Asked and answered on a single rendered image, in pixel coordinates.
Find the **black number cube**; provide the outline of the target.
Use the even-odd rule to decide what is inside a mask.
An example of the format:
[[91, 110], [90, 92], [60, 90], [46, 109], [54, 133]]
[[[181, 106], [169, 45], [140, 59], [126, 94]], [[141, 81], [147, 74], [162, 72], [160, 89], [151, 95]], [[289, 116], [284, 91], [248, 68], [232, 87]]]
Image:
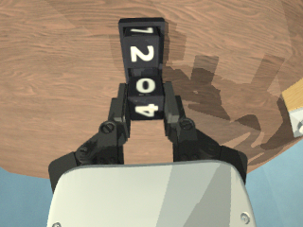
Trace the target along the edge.
[[132, 121], [162, 120], [165, 98], [161, 76], [129, 77], [127, 102]]
[[123, 36], [127, 68], [158, 68], [160, 41], [157, 26], [127, 26]]

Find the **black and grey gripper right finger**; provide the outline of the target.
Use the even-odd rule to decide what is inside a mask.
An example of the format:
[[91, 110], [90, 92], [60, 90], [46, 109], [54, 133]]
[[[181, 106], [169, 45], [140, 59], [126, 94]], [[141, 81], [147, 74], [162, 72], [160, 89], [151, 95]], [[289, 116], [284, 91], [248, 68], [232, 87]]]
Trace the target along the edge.
[[176, 96], [171, 81], [163, 83], [165, 91], [164, 129], [172, 142], [173, 162], [219, 160], [234, 166], [246, 183], [247, 156], [238, 150], [219, 145], [199, 131], [195, 123], [186, 117], [182, 99]]

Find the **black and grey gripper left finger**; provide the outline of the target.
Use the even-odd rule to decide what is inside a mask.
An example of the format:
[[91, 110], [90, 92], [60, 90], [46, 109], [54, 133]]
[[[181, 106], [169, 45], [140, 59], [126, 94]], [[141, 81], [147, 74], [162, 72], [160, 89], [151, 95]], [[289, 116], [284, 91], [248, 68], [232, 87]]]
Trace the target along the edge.
[[73, 167], [124, 165], [123, 145], [130, 138], [131, 132], [127, 93], [128, 84], [119, 83], [117, 98], [112, 97], [111, 100], [108, 120], [100, 124], [98, 133], [75, 152], [65, 154], [49, 164], [48, 173], [53, 195], [59, 178]]

